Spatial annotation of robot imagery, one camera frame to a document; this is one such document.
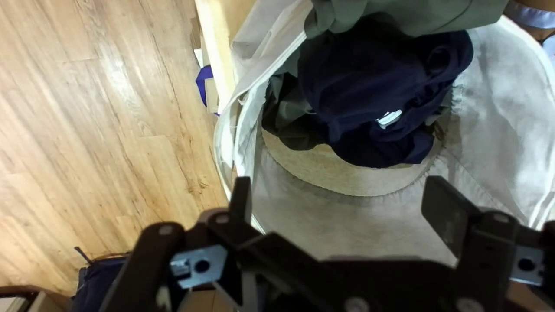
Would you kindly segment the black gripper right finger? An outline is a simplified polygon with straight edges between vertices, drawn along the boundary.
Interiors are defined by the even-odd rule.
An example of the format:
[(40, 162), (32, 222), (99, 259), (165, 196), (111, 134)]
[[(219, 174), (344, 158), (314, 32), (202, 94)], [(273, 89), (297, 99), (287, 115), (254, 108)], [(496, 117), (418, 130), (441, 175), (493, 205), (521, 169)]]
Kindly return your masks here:
[(500, 210), (483, 210), (443, 177), (425, 182), (422, 215), (456, 257), (455, 307), (463, 312), (517, 312), (510, 285), (555, 302), (555, 229), (522, 226)]

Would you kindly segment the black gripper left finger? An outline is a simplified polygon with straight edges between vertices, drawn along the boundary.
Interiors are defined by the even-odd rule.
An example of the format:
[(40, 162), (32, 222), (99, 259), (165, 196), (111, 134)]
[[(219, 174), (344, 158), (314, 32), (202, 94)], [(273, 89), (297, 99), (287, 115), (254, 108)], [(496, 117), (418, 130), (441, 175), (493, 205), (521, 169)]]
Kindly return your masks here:
[(245, 307), (243, 273), (221, 226), (250, 226), (252, 186), (234, 182), (228, 210), (210, 210), (193, 229), (160, 222), (144, 229), (110, 288), (101, 312), (177, 312), (196, 288), (215, 288)]

